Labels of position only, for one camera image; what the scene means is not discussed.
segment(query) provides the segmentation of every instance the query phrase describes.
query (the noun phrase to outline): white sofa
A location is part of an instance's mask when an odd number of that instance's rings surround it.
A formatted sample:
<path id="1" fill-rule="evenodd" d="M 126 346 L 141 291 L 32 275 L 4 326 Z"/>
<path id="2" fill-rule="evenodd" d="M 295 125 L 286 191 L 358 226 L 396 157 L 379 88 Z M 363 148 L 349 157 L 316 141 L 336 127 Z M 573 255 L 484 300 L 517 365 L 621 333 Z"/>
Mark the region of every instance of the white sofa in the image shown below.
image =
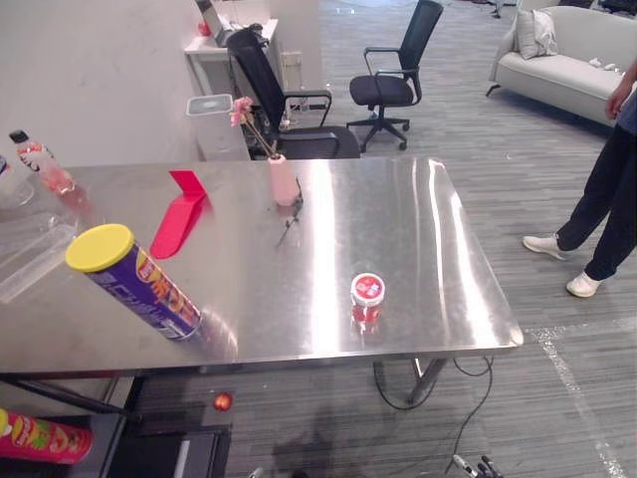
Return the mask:
<path id="1" fill-rule="evenodd" d="M 524 60 L 516 51 L 516 22 L 505 35 L 489 79 L 497 85 L 590 120 L 613 125 L 606 100 L 621 77 L 588 64 L 598 58 L 623 72 L 637 58 L 637 21 L 576 7 L 548 7 L 559 55 Z"/>

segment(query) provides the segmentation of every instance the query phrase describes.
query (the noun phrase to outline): black office chair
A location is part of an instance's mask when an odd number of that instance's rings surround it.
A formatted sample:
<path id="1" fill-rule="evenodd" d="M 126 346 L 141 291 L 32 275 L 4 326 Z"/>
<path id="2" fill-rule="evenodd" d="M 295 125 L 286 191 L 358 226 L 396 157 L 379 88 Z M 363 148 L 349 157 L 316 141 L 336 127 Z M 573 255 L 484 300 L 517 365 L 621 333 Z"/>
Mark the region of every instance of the black office chair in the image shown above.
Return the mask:
<path id="1" fill-rule="evenodd" d="M 369 70 L 369 75 L 354 78 L 349 83 L 349 93 L 357 105 L 367 105 L 371 112 L 378 107 L 378 115 L 374 113 L 369 119 L 351 121 L 347 124 L 347 127 L 372 126 L 360 147 L 361 152 L 365 152 L 369 140 L 382 129 L 386 129 L 402 139 L 398 146 L 400 150 L 407 149 L 407 138 L 394 125 L 402 124 L 402 130 L 407 131 L 409 130 L 409 119 L 386 118 L 385 108 L 413 107 L 420 103 L 422 91 L 418 78 L 418 65 L 442 11 L 443 6 L 437 2 L 419 0 L 400 48 L 365 48 L 363 59 L 367 70 Z M 372 73 L 367 60 L 367 55 L 372 52 L 397 53 L 400 70 L 378 70 L 376 73 Z M 413 90 L 409 86 L 409 80 L 411 80 Z"/>
<path id="2" fill-rule="evenodd" d="M 342 126 L 323 126 L 331 107 L 328 90 L 283 92 L 272 67 L 252 30 L 244 29 L 230 36 L 228 51 L 237 60 L 268 117 L 271 140 L 288 159 L 360 157 L 356 137 Z M 326 98 L 327 106 L 319 127 L 280 130 L 281 118 L 289 98 Z"/>

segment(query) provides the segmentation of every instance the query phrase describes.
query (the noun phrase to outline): black pants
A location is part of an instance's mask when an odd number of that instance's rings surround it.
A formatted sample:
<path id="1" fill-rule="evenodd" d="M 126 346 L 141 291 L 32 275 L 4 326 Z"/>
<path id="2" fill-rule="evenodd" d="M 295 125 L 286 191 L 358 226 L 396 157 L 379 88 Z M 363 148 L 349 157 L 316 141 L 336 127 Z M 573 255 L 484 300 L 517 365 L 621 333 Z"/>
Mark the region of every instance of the black pants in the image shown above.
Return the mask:
<path id="1" fill-rule="evenodd" d="M 593 259 L 584 269 L 596 281 L 612 276 L 637 244 L 636 151 L 637 136 L 616 126 L 586 181 L 584 195 L 568 222 L 557 231 L 559 248 L 571 251 L 610 212 Z"/>

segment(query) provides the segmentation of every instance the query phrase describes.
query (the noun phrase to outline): white lid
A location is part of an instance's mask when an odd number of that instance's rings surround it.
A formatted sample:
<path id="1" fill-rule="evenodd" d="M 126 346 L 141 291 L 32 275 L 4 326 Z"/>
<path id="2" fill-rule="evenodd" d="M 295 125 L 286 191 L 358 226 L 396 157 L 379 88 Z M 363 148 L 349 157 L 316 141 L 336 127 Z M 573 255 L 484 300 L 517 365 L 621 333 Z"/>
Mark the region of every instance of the white lid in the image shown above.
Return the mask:
<path id="1" fill-rule="evenodd" d="M 374 307 L 385 299 L 385 283 L 376 274 L 364 272 L 351 281 L 351 297 L 362 307 Z"/>
<path id="2" fill-rule="evenodd" d="M 188 100 L 188 105 L 186 105 L 186 115 L 188 117 L 229 113 L 231 110 L 232 97 L 230 95 L 195 97 Z"/>

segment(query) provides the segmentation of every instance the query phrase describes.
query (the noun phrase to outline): pink vase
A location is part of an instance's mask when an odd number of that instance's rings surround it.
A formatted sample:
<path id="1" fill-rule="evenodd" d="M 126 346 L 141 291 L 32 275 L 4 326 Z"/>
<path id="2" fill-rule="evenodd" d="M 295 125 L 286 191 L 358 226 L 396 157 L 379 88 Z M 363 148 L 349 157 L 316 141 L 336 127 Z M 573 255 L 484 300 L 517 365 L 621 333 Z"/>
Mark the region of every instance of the pink vase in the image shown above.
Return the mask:
<path id="1" fill-rule="evenodd" d="M 275 202 L 280 206 L 292 206 L 301 192 L 288 160 L 279 154 L 277 157 L 269 157 L 268 163 Z"/>

